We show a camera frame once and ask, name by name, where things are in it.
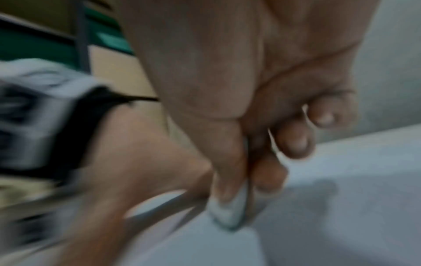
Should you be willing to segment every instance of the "eraser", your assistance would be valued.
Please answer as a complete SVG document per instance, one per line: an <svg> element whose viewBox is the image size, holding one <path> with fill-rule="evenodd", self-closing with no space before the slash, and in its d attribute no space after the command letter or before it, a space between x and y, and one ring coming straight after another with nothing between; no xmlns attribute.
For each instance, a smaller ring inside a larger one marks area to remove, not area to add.
<svg viewBox="0 0 421 266"><path fill-rule="evenodd" d="M230 230L237 228L246 211L248 189L246 180L237 195L228 203L220 203L218 199L211 196L207 202L208 213L223 228Z"/></svg>

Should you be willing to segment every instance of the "hand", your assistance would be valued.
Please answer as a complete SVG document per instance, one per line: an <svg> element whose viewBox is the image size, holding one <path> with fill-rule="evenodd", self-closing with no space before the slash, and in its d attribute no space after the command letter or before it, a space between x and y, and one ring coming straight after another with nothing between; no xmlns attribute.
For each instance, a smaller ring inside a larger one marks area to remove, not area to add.
<svg viewBox="0 0 421 266"><path fill-rule="evenodd" d="M378 0L120 0L124 32L162 103L213 163L213 194L249 177L279 189L288 157L357 116L350 68ZM243 138L249 140L249 154Z"/></svg>

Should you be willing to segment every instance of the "fingernail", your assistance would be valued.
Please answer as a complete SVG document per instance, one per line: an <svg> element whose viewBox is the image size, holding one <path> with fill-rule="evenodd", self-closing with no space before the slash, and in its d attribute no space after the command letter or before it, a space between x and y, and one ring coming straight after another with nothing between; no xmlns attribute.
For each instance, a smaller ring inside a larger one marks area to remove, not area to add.
<svg viewBox="0 0 421 266"><path fill-rule="evenodd" d="M296 139L296 140L291 140L289 142L287 142L288 148L290 151L294 152L294 153L300 153L304 150L306 150L307 146L308 146L308 140L307 138L303 137L300 139Z"/></svg>
<svg viewBox="0 0 421 266"><path fill-rule="evenodd" d="M317 123L321 126L330 126L335 122L335 117L331 113L325 113L317 119Z"/></svg>

